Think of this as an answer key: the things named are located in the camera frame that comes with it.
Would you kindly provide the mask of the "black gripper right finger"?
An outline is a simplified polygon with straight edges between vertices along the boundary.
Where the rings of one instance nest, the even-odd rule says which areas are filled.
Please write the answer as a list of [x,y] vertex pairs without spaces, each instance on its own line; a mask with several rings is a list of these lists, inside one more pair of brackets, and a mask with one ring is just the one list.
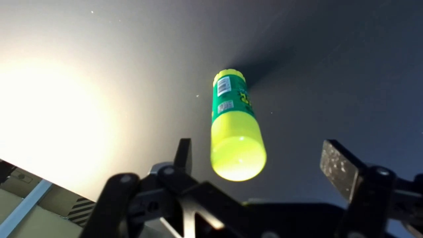
[[396,176],[366,165],[333,139],[322,143],[320,169],[349,202],[335,237],[384,238]]

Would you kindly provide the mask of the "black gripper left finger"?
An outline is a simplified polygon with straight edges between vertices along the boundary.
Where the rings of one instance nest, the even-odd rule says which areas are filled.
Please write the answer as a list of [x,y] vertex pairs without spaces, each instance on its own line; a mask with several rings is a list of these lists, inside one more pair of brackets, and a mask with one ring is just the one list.
[[80,238],[140,238],[146,222],[164,218],[169,231],[183,235],[183,211],[177,196],[191,185],[191,140],[181,139],[170,163],[154,164],[140,178],[117,173],[104,184]]

